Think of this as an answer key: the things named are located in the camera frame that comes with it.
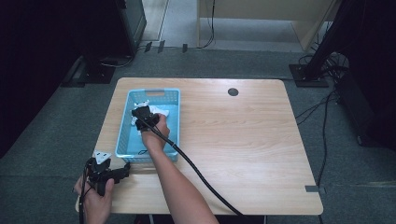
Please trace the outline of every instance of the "human hand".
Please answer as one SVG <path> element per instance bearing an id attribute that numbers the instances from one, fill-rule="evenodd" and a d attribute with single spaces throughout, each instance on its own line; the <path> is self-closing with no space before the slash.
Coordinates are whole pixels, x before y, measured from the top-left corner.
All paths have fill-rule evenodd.
<path id="1" fill-rule="evenodd" d="M 168 126 L 166 125 L 166 116 L 163 114 L 158 114 L 158 115 L 160 117 L 160 120 L 156 124 L 156 127 L 165 137 L 168 137 L 170 130 L 168 129 Z M 151 130 L 142 132 L 142 140 L 143 140 L 143 144 L 148 149 L 148 151 L 163 150 L 163 148 L 165 147 L 165 144 L 166 144 L 166 142 L 163 141 L 161 139 L 161 137 L 159 137 L 157 134 L 155 134 Z"/>
<path id="2" fill-rule="evenodd" d="M 82 176 L 78 179 L 74 186 L 75 192 L 81 195 Z M 90 185 L 85 183 L 84 193 L 84 212 L 87 223 L 106 223 L 110 216 L 112 203 L 112 193 L 114 187 L 114 179 L 108 179 L 106 182 L 105 195 L 100 196 L 95 189 L 90 189 Z"/>

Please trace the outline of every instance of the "black wire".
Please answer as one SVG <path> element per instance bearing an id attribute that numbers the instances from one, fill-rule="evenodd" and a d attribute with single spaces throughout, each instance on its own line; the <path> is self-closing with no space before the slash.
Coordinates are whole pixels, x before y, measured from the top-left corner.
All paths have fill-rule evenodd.
<path id="1" fill-rule="evenodd" d="M 207 41 L 207 43 L 206 43 L 204 46 L 202 46 L 202 47 L 200 47 L 200 48 L 198 48 L 198 49 L 204 49 L 204 48 L 208 47 L 210 44 L 212 44 L 213 40 L 215 39 L 215 28 L 214 28 L 214 26 L 213 26 L 213 19 L 214 19 L 214 17 L 215 17 L 215 4 L 216 4 L 216 0 L 213 0 L 213 6 L 212 6 L 212 24 L 211 24 L 211 25 L 209 24 L 209 27 L 210 27 L 210 30 L 211 30 L 210 38 L 209 38 L 209 40 Z"/>
<path id="2" fill-rule="evenodd" d="M 348 70 L 349 70 L 349 68 L 347 68 L 347 67 L 343 67 L 343 66 L 339 66 L 339 65 L 333 65 L 333 66 L 330 66 L 330 67 L 328 67 L 328 68 L 326 68 L 326 69 L 320 71 L 320 73 L 321 73 L 321 74 L 324 74 L 324 73 L 328 73 L 328 72 L 331 72 L 331 71 L 342 71 L 342 72 L 346 72 L 346 71 L 348 71 Z"/>
<path id="3" fill-rule="evenodd" d="M 86 192 L 84 192 L 84 190 L 85 190 L 85 182 L 87 182 L 87 168 L 88 168 L 88 164 L 91 161 L 92 161 L 92 158 L 90 158 L 89 160 L 87 160 L 87 162 L 85 162 L 84 170 L 82 172 L 81 194 L 79 195 L 79 199 L 78 199 L 78 216 L 79 216 L 79 223 L 80 224 L 84 223 L 84 212 L 83 212 L 84 198 L 85 198 L 85 195 L 90 190 L 90 189 L 88 189 Z"/>
<path id="4" fill-rule="evenodd" d="M 145 154 L 146 152 L 148 152 L 147 150 L 140 150 L 138 153 L 137 153 L 137 155 L 143 155 L 143 154 Z"/>
<path id="5" fill-rule="evenodd" d="M 323 224 L 323 220 L 321 219 L 321 215 L 318 215 L 320 224 Z"/>
<path id="6" fill-rule="evenodd" d="M 314 57 L 313 54 L 305 55 L 305 56 L 301 57 L 301 58 L 298 60 L 298 64 L 299 64 L 299 65 L 302 65 L 302 64 L 301 64 L 301 60 L 302 60 L 302 59 L 305 59 L 305 63 L 308 63 L 308 62 L 306 61 L 306 58 L 312 58 L 312 57 Z"/>
<path id="7" fill-rule="evenodd" d="M 107 64 L 107 63 L 100 63 L 102 66 L 106 66 L 106 67 L 115 67 L 115 68 L 121 68 L 121 67 L 125 67 L 126 65 L 128 65 L 132 60 L 134 59 L 134 57 L 131 57 L 128 62 L 124 63 L 124 64 Z"/>
<path id="8" fill-rule="evenodd" d="M 324 148 L 324 156 L 323 156 L 323 162 L 322 165 L 320 167 L 320 171 L 319 171 L 319 175 L 318 175 L 318 180 L 317 180 L 317 186 L 318 188 L 320 188 L 320 181 L 323 175 L 323 171 L 324 171 L 324 167 L 326 165 L 326 160 L 327 160 L 327 141 L 326 141 L 326 120 L 327 120 L 327 107 L 329 105 L 329 100 L 330 97 L 332 96 L 332 93 L 330 93 L 327 96 L 326 99 L 326 105 L 325 105 L 325 109 L 324 109 L 324 120 L 323 120 L 323 127 L 322 127 L 322 138 L 323 138 L 323 148 Z"/>
<path id="9" fill-rule="evenodd" d="M 310 111 L 309 114 L 304 118 L 304 120 L 298 122 L 297 125 L 300 125 L 300 124 L 304 123 L 304 122 L 312 115 L 312 113 L 314 113 L 314 112 L 318 109 L 318 107 L 319 107 L 320 105 L 326 104 L 326 101 L 325 101 L 325 102 L 323 102 L 323 101 L 324 101 L 327 97 L 328 97 L 328 96 L 322 98 L 322 99 L 320 100 L 320 103 L 318 103 L 318 104 L 316 104 L 316 105 L 313 105 L 313 106 L 309 107 L 309 108 L 306 109 L 303 113 L 301 113 L 301 114 L 299 114 L 298 116 L 296 116 L 295 119 L 301 117 L 303 114 L 305 114 L 306 112 Z"/>
<path id="10" fill-rule="evenodd" d="M 329 28 L 330 28 L 330 22 L 328 21 L 327 24 L 326 24 L 326 31 L 324 32 L 321 41 L 319 41 L 319 33 L 317 33 L 317 41 L 314 42 L 314 43 L 315 43 L 318 47 L 319 47 L 319 45 L 321 44 L 321 42 L 323 41 L 323 39 L 324 39 L 324 37 L 326 36 L 326 34 L 329 32 Z"/>
<path id="11" fill-rule="evenodd" d="M 184 158 L 184 160 L 186 160 L 186 162 L 192 167 L 192 169 L 195 171 L 196 174 L 198 174 L 198 176 L 201 178 L 202 182 L 204 182 L 204 184 L 207 186 L 208 189 L 210 189 L 210 191 L 212 191 L 212 193 L 219 199 L 221 200 L 222 203 L 224 203 L 228 208 L 230 208 L 235 214 L 237 214 L 240 217 L 244 217 L 246 219 L 248 219 L 245 215 L 243 215 L 241 212 L 239 212 L 236 208 L 234 208 L 230 203 L 227 202 L 227 200 L 225 200 L 204 178 L 204 176 L 201 174 L 201 172 L 198 170 L 198 168 L 195 166 L 195 164 L 190 160 L 190 158 L 184 154 L 184 152 L 174 143 L 172 142 L 169 138 L 167 138 L 166 136 L 164 136 L 161 132 L 157 131 L 155 128 L 151 127 L 148 123 L 145 122 L 144 119 L 142 119 L 139 116 L 136 116 L 138 119 L 140 119 L 146 126 L 148 126 L 152 132 L 154 132 L 155 134 L 157 134 L 159 137 L 161 137 L 161 139 L 163 141 L 165 141 L 166 143 L 168 143 L 172 148 L 174 148 L 178 154 L 180 154 L 181 157 Z"/>

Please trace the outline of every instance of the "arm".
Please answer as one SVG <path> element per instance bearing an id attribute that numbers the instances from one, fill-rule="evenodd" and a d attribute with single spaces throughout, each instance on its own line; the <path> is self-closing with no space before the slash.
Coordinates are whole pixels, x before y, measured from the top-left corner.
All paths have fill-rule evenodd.
<path id="1" fill-rule="evenodd" d="M 164 115 L 160 115 L 157 127 L 168 136 Z M 163 195 L 175 223 L 218 223 L 202 194 L 163 152 L 165 142 L 151 131 L 143 132 L 142 138 L 157 169 Z"/>

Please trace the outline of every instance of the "handheld controller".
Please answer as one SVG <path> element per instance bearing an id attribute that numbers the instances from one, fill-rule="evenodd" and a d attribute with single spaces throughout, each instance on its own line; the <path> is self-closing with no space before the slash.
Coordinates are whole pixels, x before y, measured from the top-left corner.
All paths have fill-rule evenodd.
<path id="1" fill-rule="evenodd" d="M 154 127 L 160 121 L 160 116 L 158 114 L 151 113 L 148 105 L 132 110 L 132 116 L 137 118 L 135 125 L 137 130 L 140 132 L 149 130 L 149 127 L 143 121 L 151 127 Z"/>
<path id="2" fill-rule="evenodd" d="M 88 180 L 90 185 L 96 189 L 97 193 L 101 196 L 105 195 L 106 182 L 108 179 L 114 179 L 114 183 L 120 183 L 120 180 L 129 176 L 131 163 L 127 162 L 123 168 L 111 170 L 111 159 L 98 164 L 95 158 L 90 158 L 88 162 Z"/>

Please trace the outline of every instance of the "light blue plastic tray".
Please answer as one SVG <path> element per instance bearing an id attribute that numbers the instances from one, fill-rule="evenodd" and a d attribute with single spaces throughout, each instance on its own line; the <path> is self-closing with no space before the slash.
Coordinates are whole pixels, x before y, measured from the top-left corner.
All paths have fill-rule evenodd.
<path id="1" fill-rule="evenodd" d="M 149 153 L 139 155 L 146 150 L 142 137 L 138 135 L 136 126 L 132 122 L 134 104 L 149 100 L 148 105 L 156 105 L 163 110 L 169 110 L 166 123 L 169 130 L 169 139 L 178 145 L 180 123 L 180 90 L 179 89 L 139 89 L 128 92 L 120 125 L 119 138 L 116 145 L 116 156 L 130 162 L 151 162 Z M 165 154 L 171 161 L 177 161 L 177 152 L 166 144 Z"/>

